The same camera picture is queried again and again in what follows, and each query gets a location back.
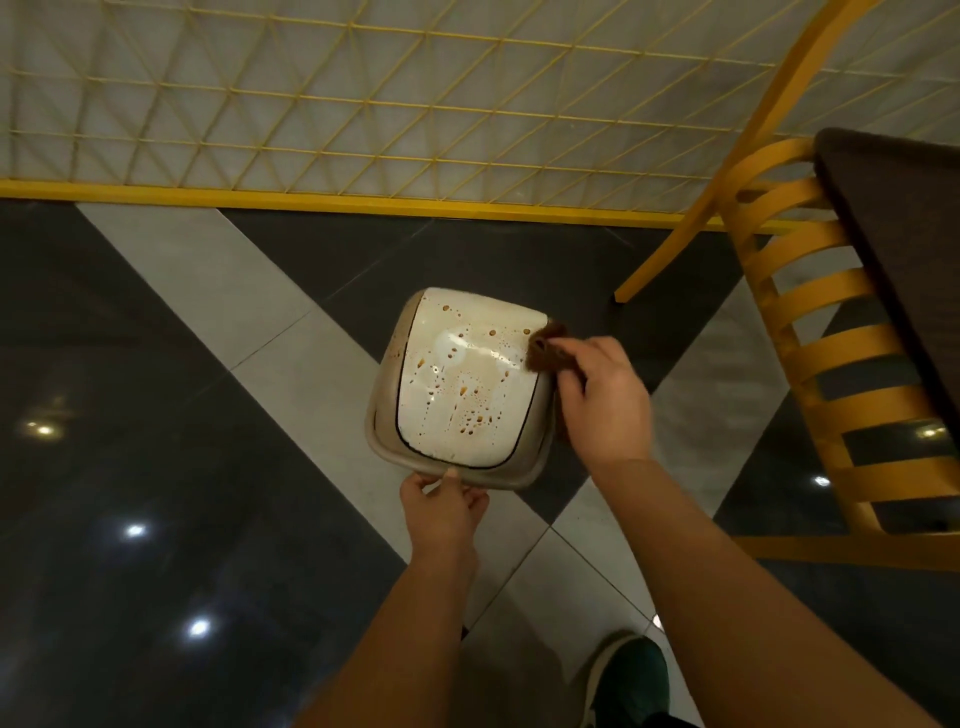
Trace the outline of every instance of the green shoe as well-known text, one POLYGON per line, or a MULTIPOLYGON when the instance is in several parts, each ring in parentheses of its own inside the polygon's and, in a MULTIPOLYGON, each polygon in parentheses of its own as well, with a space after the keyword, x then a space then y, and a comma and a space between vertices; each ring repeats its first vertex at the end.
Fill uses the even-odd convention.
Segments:
POLYGON ((590 668, 581 728, 639 728, 669 710, 666 660, 657 643, 629 635, 600 652, 590 668))

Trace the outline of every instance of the yellow wire grid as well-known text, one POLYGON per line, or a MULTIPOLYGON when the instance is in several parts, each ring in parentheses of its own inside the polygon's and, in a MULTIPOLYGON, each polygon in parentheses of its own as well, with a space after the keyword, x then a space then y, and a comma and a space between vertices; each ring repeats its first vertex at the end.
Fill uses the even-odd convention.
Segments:
MULTIPOLYGON (((8 0, 0 193, 67 182, 673 215, 822 4, 8 0)), ((954 0, 885 0, 780 131, 956 143, 958 37, 954 0)))

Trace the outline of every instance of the shoe sole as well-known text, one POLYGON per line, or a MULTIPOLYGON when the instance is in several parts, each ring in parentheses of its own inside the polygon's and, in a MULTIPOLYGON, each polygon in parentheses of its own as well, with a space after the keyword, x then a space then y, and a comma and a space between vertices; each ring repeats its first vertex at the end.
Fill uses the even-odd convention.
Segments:
POLYGON ((600 687, 600 678, 603 676, 603 671, 607 669, 607 665, 610 664, 613 655, 615 655, 616 651, 624 644, 632 642, 633 640, 640 640, 642 637, 642 635, 632 633, 614 640, 600 650, 597 659, 594 660, 593 665, 590 666, 590 674, 587 677, 587 698, 584 704, 584 719, 580 723, 580 728, 589 728, 589 726, 593 724, 592 718, 590 717, 590 706, 593 705, 593 698, 596 697, 597 688, 600 687))

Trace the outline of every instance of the stained white lid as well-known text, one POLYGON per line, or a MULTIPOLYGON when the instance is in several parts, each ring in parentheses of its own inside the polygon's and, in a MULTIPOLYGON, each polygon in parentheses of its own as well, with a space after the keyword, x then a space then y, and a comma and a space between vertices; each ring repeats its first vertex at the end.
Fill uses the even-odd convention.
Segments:
POLYGON ((530 308, 428 288, 403 358, 400 437, 427 457, 457 465, 506 461, 537 384, 538 375, 523 366, 527 342, 546 323, 546 314, 530 308))

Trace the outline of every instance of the person's left arm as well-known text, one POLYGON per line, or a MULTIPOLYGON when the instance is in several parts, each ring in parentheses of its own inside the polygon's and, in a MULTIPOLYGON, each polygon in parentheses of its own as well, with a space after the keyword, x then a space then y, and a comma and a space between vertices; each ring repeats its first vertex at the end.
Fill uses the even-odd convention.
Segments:
POLYGON ((441 728, 446 723, 460 651, 467 594, 477 571, 473 532, 490 504, 465 488, 454 469, 435 482, 412 473, 400 500, 413 544, 367 633, 296 728, 441 728))

